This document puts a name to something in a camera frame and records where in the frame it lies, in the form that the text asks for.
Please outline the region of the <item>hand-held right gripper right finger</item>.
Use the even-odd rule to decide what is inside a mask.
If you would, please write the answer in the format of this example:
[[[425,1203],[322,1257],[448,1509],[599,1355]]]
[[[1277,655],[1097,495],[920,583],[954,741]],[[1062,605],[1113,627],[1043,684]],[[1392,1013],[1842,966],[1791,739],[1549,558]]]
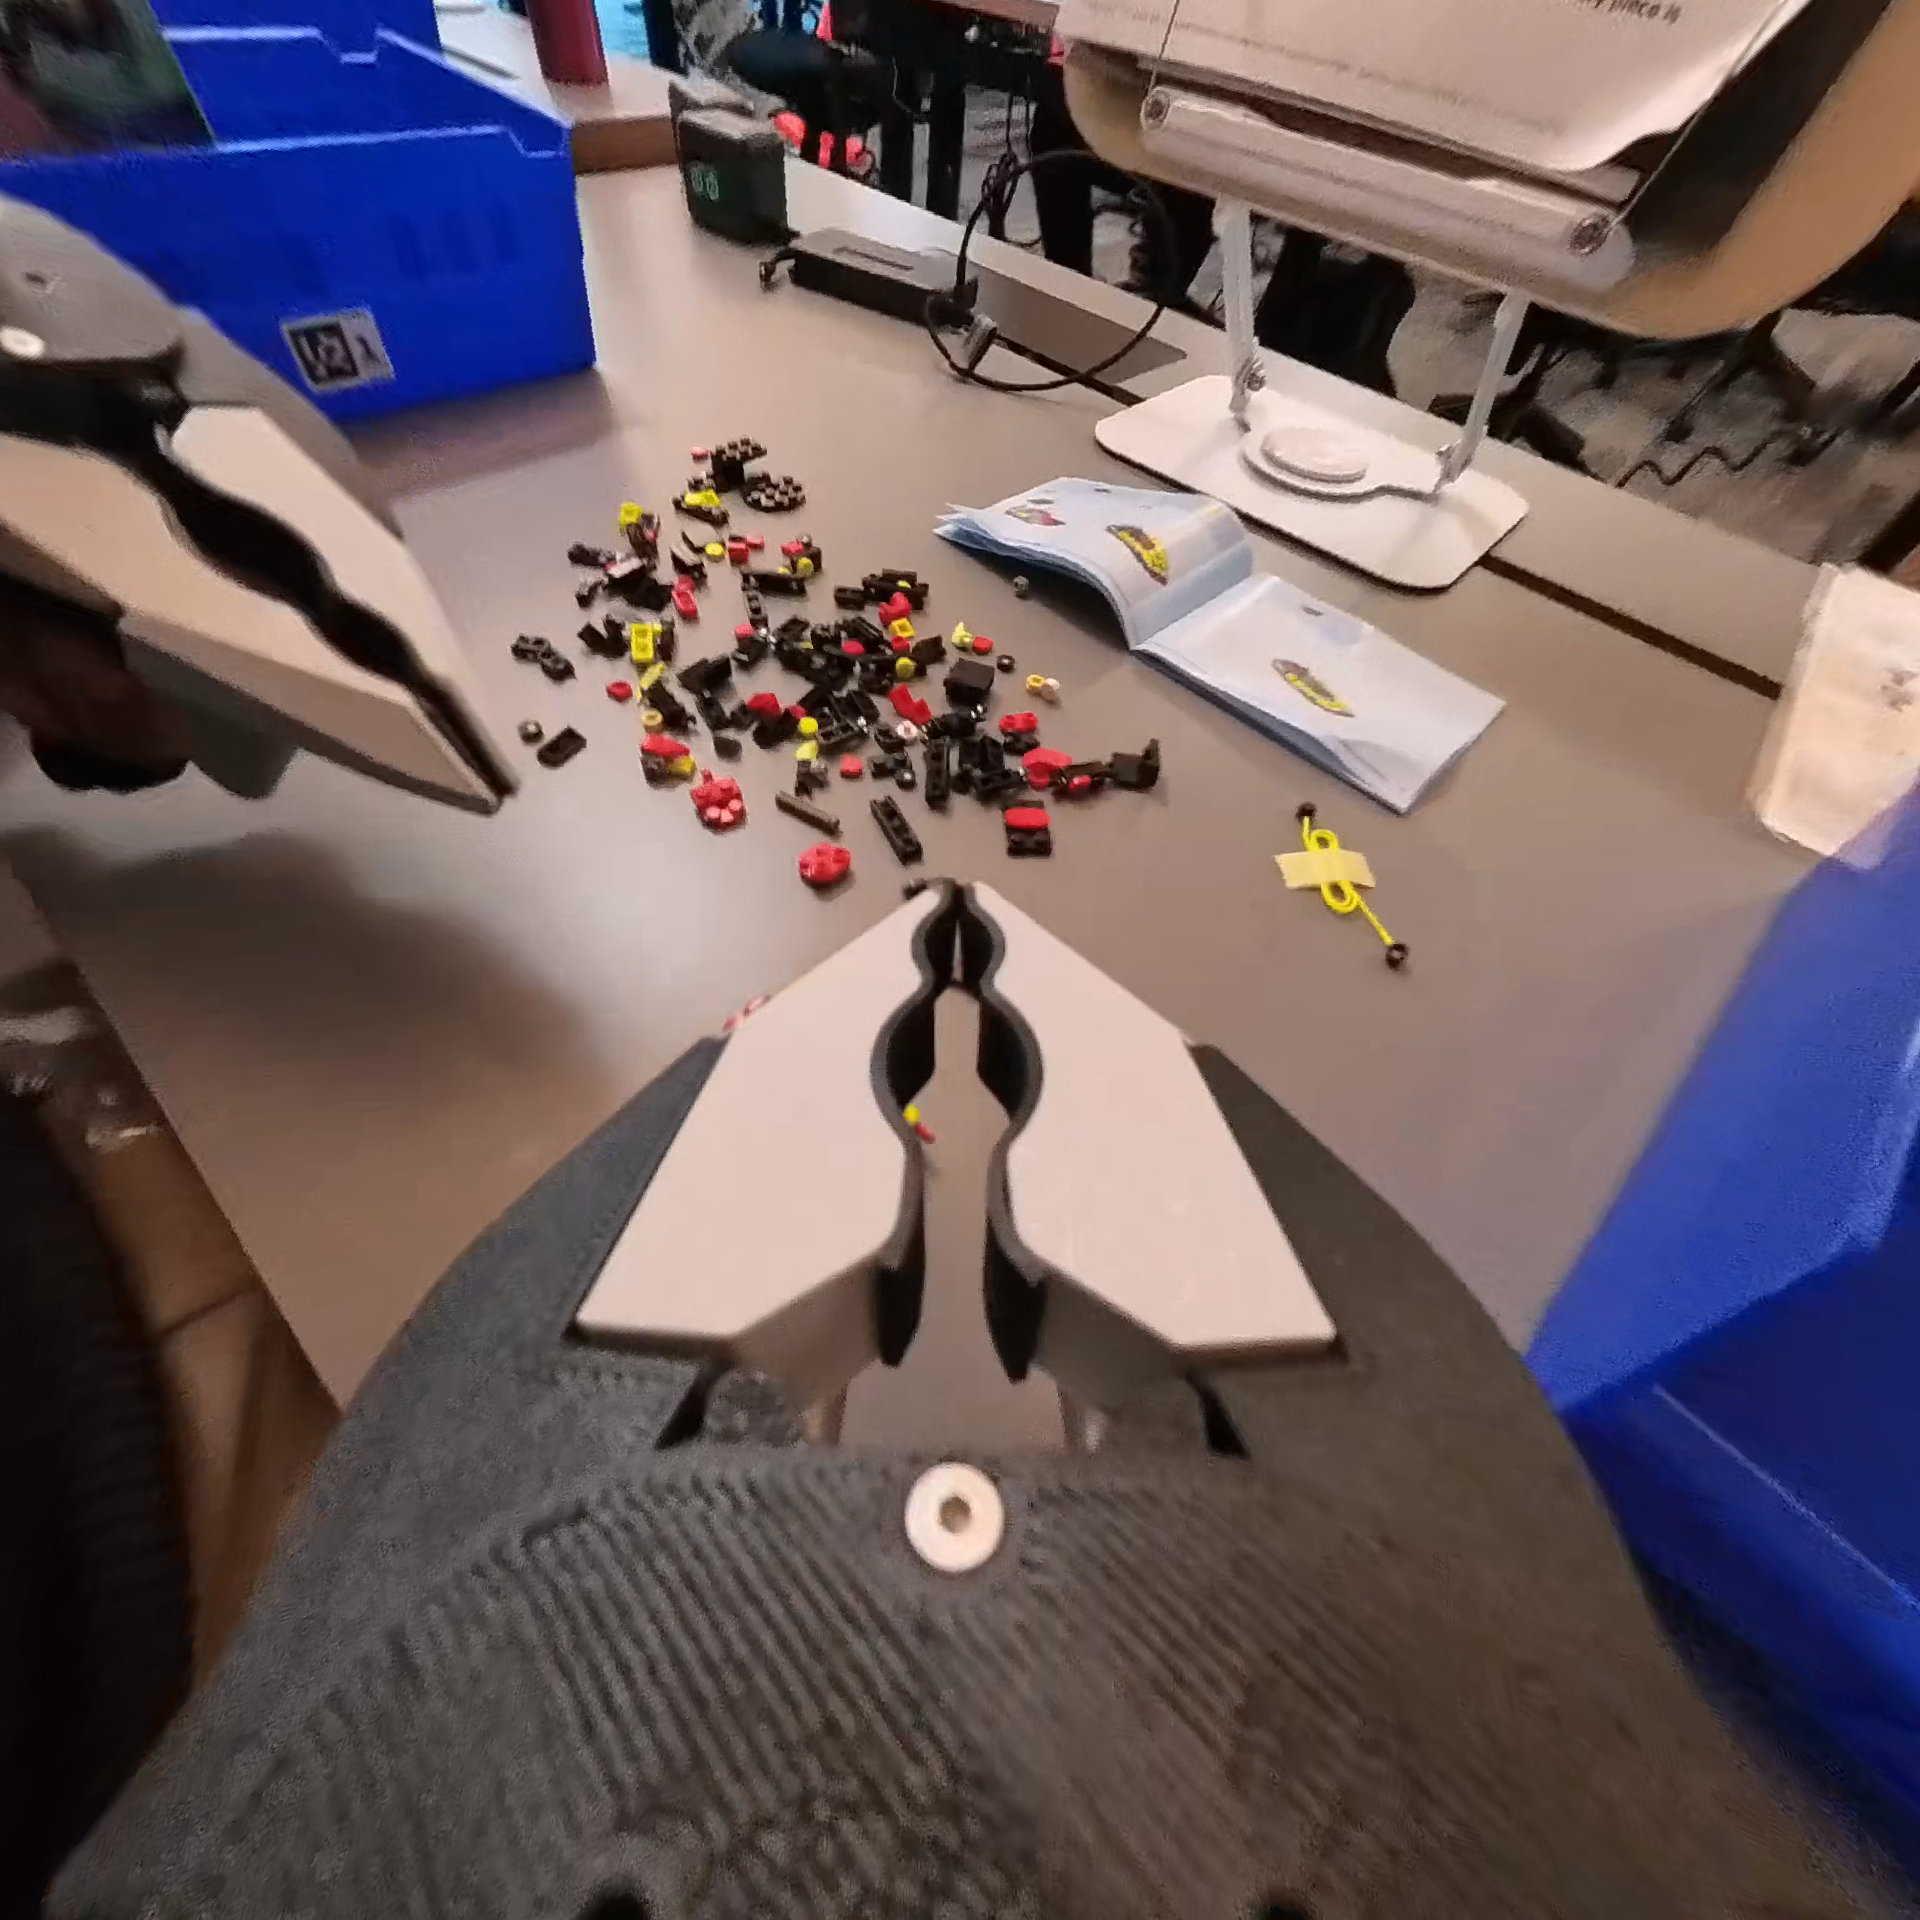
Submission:
[[[1187,1033],[977,883],[982,1083],[1005,1108],[984,1306],[1009,1373],[1190,1373],[1331,1354],[1335,1322]]]

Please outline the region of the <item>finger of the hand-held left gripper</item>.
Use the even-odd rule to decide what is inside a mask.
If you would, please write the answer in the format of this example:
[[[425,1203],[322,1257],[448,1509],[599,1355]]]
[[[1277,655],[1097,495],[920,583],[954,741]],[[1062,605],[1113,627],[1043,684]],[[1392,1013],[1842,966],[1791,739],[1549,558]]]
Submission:
[[[149,477],[101,451],[6,435],[6,572],[112,615],[136,674],[185,710],[198,766],[234,796],[270,796],[299,753],[385,782],[317,753],[282,715],[270,645],[311,633],[282,598],[213,567],[163,451],[159,468]],[[504,790],[395,789],[473,813],[504,805]]]
[[[515,790],[510,742],[352,449],[314,451],[257,404],[193,404],[165,444],[213,567],[311,641],[272,642],[272,701],[317,753],[410,790]]]

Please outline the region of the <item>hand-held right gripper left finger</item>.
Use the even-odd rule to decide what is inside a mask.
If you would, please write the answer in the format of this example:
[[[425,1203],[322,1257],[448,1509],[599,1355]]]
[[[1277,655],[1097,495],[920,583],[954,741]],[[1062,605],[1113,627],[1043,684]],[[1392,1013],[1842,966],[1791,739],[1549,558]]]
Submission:
[[[955,883],[789,981],[719,1043],[574,1330],[749,1373],[898,1365],[927,1287],[906,1116],[954,975]]]

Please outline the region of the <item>red yellow black lego model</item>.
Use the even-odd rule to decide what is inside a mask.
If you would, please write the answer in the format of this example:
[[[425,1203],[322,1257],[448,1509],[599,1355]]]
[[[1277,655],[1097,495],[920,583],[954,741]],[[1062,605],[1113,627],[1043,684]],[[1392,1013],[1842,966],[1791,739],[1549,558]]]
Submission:
[[[770,995],[757,995],[755,998],[749,998],[744,1005],[735,1007],[735,1013],[722,1021],[722,1033],[735,1035],[746,1021],[755,1019],[768,1001]],[[938,1143],[938,1134],[928,1126],[920,1103],[906,1101],[902,1108],[902,1117],[909,1131],[925,1145]]]

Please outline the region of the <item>pile of lego pieces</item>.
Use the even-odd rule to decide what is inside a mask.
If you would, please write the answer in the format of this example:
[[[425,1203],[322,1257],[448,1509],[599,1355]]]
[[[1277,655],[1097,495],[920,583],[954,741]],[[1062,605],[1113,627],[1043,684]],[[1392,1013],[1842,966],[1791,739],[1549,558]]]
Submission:
[[[810,833],[801,879],[827,895],[853,874],[849,806],[910,868],[927,855],[912,799],[979,802],[1009,858],[1048,858],[1067,805],[1161,786],[1157,739],[1097,755],[1051,739],[1043,709],[1062,682],[1019,674],[966,621],[931,629],[925,572],[835,579],[817,535],[781,526],[810,494],[762,439],[688,459],[663,513],[627,499],[602,538],[567,543],[579,631],[523,631],[510,654],[552,687],[599,686],[637,777],[683,796],[705,833],[749,826],[742,773],[763,755],[778,815]],[[841,802],[841,783],[877,797]]]

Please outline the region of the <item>lego instruction booklet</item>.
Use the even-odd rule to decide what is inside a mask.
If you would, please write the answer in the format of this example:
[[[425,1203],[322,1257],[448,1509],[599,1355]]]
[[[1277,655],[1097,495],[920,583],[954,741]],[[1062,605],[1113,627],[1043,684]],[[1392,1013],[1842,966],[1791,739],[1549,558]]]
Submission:
[[[1238,515],[1209,495],[1066,476],[949,508],[935,533],[1091,588],[1135,655],[1394,813],[1504,714],[1496,692],[1262,572]]]

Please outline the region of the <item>printed cardboard box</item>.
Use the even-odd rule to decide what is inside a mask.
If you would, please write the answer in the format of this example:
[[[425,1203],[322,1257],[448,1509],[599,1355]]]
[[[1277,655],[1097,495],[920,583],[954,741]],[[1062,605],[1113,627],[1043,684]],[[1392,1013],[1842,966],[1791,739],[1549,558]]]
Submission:
[[[154,5],[2,5],[6,161],[202,148],[210,140]]]

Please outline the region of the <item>blue plastic bin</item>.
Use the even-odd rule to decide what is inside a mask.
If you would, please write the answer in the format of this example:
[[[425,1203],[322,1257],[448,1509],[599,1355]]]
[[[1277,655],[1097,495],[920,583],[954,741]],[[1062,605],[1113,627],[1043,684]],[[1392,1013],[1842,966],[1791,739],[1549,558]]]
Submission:
[[[383,37],[181,33],[202,148],[6,161],[6,196],[85,230],[329,418],[595,365],[569,132]]]
[[[383,37],[441,54],[435,2],[154,2],[159,22],[181,33],[317,33],[344,58],[370,58]]]
[[[1915,796],[1784,900],[1527,1365],[1643,1569],[1915,1835]]]

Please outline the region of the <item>black cube charger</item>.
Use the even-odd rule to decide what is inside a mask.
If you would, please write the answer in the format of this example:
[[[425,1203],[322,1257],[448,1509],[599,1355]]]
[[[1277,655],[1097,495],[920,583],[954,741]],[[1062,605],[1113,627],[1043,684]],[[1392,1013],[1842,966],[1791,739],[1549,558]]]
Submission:
[[[729,242],[782,247],[791,233],[784,153],[768,118],[726,108],[686,110],[678,121],[678,161],[693,223]]]

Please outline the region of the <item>black flat device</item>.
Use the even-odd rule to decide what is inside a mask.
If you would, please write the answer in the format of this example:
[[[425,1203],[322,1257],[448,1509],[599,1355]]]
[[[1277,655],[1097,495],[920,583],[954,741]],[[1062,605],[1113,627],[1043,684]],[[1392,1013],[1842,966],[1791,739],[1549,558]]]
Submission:
[[[966,330],[977,317],[977,276],[955,253],[891,247],[839,227],[802,230],[763,258],[760,287],[778,281],[912,327]]]

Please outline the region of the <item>white desk stand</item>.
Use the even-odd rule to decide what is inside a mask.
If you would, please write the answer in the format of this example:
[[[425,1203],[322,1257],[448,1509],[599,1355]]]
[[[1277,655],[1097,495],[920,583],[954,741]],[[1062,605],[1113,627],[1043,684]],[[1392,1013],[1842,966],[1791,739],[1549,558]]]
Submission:
[[[1455,588],[1529,515],[1525,494],[1482,467],[1529,303],[1575,306],[1619,287],[1638,266],[1619,205],[1362,123],[1288,118],[1201,81],[1145,83],[1138,135],[1152,174],[1202,175],[1217,195],[1232,369],[1144,399],[1102,446],[1382,586]],[[1360,423],[1270,365],[1255,325],[1257,211],[1498,292],[1494,346],[1447,446]]]

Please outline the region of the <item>silver foil sheet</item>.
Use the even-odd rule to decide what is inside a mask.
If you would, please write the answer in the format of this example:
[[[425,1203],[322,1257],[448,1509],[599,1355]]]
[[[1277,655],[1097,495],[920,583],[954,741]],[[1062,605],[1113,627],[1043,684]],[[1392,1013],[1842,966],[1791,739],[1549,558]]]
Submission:
[[[1870,865],[1879,821],[1918,783],[1918,597],[1825,567],[1746,799],[1773,837]]]

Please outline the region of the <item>beige board with papers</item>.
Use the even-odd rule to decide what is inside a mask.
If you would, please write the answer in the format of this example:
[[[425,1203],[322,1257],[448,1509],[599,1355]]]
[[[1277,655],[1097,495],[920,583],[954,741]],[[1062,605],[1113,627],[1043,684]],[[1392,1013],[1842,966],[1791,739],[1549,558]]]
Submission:
[[[1915,196],[1915,2],[1062,5],[1097,157],[1641,338],[1818,287]]]

